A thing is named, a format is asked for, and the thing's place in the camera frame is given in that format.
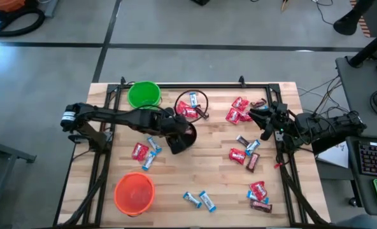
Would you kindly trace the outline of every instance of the orange bucket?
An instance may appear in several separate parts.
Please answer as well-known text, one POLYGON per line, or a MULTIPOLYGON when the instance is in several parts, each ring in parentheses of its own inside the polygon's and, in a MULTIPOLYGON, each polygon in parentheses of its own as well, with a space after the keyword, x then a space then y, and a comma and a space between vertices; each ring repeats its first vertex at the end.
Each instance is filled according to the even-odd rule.
POLYGON ((128 216, 145 212, 155 198, 152 180, 140 172, 126 174, 115 187, 115 205, 128 216))

